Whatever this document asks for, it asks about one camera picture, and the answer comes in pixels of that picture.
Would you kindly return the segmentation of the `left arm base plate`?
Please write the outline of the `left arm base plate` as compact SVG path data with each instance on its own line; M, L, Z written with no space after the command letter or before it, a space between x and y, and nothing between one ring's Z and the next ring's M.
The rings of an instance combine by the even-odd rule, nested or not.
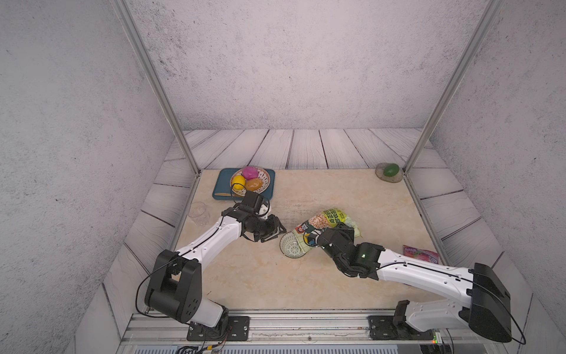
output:
M250 317L224 316L215 327L191 322L188 342L246 342L249 338Z

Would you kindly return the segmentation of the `white patterned breakfast bowl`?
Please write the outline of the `white patterned breakfast bowl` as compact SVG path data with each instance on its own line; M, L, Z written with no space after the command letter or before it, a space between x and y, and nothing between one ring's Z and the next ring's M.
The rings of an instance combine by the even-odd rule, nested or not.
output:
M302 258L312 250L312 246L305 242L303 234L296 232L285 234L279 242L279 248L284 256L291 259Z

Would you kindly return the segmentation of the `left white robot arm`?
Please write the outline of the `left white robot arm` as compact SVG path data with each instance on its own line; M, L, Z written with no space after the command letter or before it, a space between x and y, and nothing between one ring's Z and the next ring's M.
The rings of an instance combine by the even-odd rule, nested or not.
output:
M278 217L247 206L233 206L187 246L164 250L148 277L144 303L179 323L194 322L208 328L222 327L227 310L203 295L203 271L230 243L240 237L265 243L287 232Z

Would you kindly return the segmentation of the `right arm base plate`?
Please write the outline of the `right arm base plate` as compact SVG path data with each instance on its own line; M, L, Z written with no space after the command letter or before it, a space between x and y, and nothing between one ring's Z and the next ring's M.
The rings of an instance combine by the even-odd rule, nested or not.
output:
M369 337L381 341L432 341L432 330L419 332L393 316L368 317Z

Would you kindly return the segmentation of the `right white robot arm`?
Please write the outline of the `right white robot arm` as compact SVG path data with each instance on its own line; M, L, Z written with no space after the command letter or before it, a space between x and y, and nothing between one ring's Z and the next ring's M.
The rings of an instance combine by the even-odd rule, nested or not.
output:
M512 341L511 294L492 268L476 263L458 268L429 263L373 243L354 243L354 230L345 224L306 236L337 269L353 278L402 283L441 296L433 302L398 302L394 324L418 331L466 328L494 342Z

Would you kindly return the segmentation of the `green oats bag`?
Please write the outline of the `green oats bag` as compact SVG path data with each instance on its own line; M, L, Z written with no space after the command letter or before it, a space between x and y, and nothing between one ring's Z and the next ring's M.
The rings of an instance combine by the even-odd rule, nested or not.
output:
M305 242L316 247L315 239L326 229L331 229L337 227L340 224L344 224L354 230L354 238L361 236L361 231L357 223L345 212L340 209L327 209L315 216L309 218L308 220L300 223L295 227L292 232L303 234L305 237Z

